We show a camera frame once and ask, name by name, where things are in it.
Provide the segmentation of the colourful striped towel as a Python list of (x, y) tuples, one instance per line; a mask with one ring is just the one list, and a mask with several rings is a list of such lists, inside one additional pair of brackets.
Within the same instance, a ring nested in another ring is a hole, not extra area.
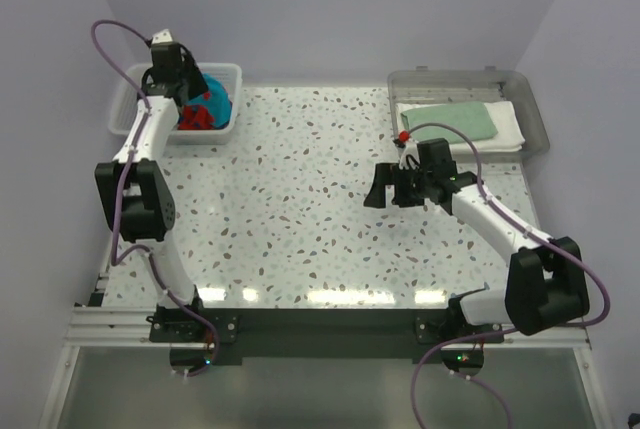
[(181, 131), (221, 130), (230, 122), (232, 102), (226, 89), (208, 74), (203, 78), (207, 91), (183, 107), (177, 126)]

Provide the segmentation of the mint green towel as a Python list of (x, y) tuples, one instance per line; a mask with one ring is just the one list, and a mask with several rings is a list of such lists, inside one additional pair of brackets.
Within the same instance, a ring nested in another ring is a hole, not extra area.
[(498, 129), (491, 119), (488, 109), (483, 103), (476, 101), (411, 106), (401, 110), (400, 119), (407, 131), (413, 130), (416, 126), (422, 124), (436, 123), (436, 126), (424, 127), (414, 131), (412, 137), (416, 141), (443, 138), (451, 144), (464, 143), (464, 139), (457, 133), (440, 127), (440, 124), (456, 129), (471, 141), (489, 140), (498, 134)]

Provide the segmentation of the white towel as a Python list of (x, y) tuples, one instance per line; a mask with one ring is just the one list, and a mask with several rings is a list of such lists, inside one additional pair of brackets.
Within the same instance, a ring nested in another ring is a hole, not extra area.
[[(481, 102), (489, 111), (491, 119), (495, 123), (498, 134), (489, 140), (472, 141), (480, 153), (516, 153), (520, 151), (525, 143), (525, 138), (517, 122), (515, 109), (509, 101)], [(416, 106), (429, 106), (442, 104), (408, 104), (398, 103), (396, 105), (398, 130), (406, 130), (400, 119), (402, 109)]]

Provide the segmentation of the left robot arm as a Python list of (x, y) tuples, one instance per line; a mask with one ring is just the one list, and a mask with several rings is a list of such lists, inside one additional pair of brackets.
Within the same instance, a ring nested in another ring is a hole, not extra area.
[(182, 44), (151, 42), (149, 48), (152, 65), (137, 87), (133, 126), (112, 161), (98, 164), (94, 175), (112, 231), (110, 265), (140, 252), (158, 293), (160, 317), (174, 317), (175, 333), (193, 342), (207, 332), (208, 318), (200, 311), (198, 290), (186, 275), (173, 239), (175, 202), (158, 159), (178, 122), (180, 107), (204, 94), (207, 85)]

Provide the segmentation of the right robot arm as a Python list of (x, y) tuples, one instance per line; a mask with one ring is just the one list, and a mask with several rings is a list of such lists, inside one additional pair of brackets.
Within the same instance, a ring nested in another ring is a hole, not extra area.
[(470, 226), (506, 264), (502, 289), (452, 296), (440, 324), (443, 337), (468, 341), (481, 326), (511, 325), (533, 335), (590, 310), (580, 248), (528, 225), (486, 188), (480, 171), (459, 171), (444, 139), (406, 148), (396, 163), (378, 163), (364, 204), (411, 208), (431, 202)]

